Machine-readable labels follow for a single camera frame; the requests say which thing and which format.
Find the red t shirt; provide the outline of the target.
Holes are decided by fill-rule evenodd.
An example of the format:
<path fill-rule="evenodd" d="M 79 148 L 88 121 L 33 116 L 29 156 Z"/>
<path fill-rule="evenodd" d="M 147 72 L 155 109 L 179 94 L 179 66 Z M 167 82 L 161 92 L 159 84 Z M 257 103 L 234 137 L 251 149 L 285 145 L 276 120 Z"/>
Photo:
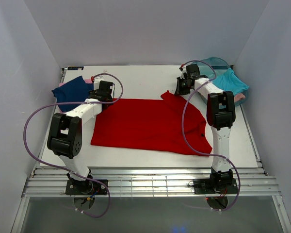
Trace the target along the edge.
<path fill-rule="evenodd" d="M 120 99 L 97 115 L 92 146 L 155 150 L 183 155 L 211 153 L 206 120 L 181 96 Z"/>

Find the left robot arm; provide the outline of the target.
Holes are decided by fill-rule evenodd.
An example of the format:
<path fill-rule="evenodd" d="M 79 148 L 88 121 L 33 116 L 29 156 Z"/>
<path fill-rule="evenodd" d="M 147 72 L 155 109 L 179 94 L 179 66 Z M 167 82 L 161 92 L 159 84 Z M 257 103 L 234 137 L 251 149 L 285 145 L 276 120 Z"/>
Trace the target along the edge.
<path fill-rule="evenodd" d="M 95 81 L 98 87 L 90 91 L 85 103 L 66 113 L 55 113 L 48 134 L 47 148 L 57 155 L 69 170 L 68 178 L 74 183 L 92 178 L 90 169 L 81 155 L 82 127 L 108 107 L 112 102 L 114 84 L 105 80 Z"/>

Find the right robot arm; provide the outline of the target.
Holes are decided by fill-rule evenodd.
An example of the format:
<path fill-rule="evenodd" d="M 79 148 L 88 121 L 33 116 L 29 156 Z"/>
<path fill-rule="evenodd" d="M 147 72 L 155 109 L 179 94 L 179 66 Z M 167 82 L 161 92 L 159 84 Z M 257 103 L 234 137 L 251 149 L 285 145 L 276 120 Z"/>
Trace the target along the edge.
<path fill-rule="evenodd" d="M 213 84 L 200 73 L 197 63 L 182 64 L 181 76 L 177 77 L 175 95 L 187 95 L 191 90 L 207 99 L 206 119 L 213 137 L 213 162 L 210 177 L 194 179 L 192 187 L 196 194 L 221 193 L 236 189 L 232 165 L 229 161 L 230 131 L 236 119 L 234 95 Z"/>

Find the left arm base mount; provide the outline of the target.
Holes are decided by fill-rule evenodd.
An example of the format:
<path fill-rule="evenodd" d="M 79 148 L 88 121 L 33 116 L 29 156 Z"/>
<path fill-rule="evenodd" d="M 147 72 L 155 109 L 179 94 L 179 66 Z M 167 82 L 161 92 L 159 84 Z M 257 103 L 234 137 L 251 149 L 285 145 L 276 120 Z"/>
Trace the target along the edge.
<path fill-rule="evenodd" d="M 68 180 L 65 189 L 66 195 L 106 195 L 107 190 L 105 186 L 100 183 L 92 181 L 74 181 Z"/>

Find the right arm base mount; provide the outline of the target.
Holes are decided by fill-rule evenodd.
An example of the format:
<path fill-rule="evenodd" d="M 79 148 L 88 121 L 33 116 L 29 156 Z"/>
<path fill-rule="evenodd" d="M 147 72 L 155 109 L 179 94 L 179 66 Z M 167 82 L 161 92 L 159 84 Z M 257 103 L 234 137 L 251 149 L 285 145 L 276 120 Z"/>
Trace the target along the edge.
<path fill-rule="evenodd" d="M 213 184 L 210 179 L 193 179 L 188 182 L 188 187 L 194 189 L 195 194 L 237 194 L 238 186 L 233 179 L 229 184 Z"/>

